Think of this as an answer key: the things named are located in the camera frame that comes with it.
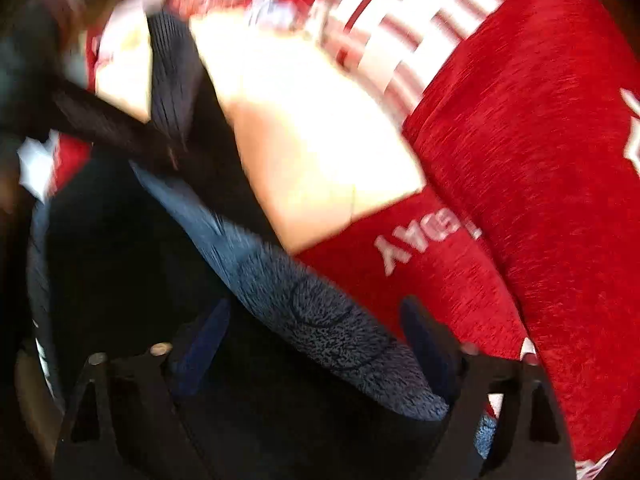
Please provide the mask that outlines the black pants grey patterned waistband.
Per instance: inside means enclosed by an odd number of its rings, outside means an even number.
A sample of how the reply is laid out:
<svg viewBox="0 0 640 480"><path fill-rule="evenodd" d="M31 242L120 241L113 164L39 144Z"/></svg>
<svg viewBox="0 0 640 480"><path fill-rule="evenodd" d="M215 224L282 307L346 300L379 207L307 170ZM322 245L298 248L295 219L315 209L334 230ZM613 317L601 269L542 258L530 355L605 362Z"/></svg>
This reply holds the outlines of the black pants grey patterned waistband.
<svg viewBox="0 0 640 480"><path fill-rule="evenodd" d="M189 29L150 16L152 124L67 86L76 126L184 148L195 191L97 152L32 224L29 292L55 401L89 356L140 356L220 300L224 338L174 400L209 479L414 479L449 406L402 342L279 246Z"/></svg>

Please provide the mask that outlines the white bed sheet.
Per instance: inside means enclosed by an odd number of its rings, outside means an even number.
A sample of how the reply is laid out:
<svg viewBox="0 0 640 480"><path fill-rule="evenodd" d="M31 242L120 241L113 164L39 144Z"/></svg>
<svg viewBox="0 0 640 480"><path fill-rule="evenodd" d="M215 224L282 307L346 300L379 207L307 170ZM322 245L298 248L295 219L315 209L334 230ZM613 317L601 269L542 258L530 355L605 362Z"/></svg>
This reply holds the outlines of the white bed sheet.
<svg viewBox="0 0 640 480"><path fill-rule="evenodd" d="M248 180L291 254L424 188L390 118L304 32L242 11L189 22Z"/></svg>

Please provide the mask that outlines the red blanket white characters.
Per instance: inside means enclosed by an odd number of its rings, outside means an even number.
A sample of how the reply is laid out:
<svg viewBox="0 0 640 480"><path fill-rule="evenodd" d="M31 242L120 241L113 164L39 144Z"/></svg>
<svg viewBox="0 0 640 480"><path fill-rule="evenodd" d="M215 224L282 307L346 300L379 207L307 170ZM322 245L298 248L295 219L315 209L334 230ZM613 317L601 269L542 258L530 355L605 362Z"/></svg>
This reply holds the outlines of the red blanket white characters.
<svg viewBox="0 0 640 480"><path fill-rule="evenodd" d="M639 409L639 61L599 0L127 0L87 42L90 87L150 114L157 1L304 32L378 103L421 191L291 254L392 332L417 296L494 356L533 353L576 474Z"/></svg>

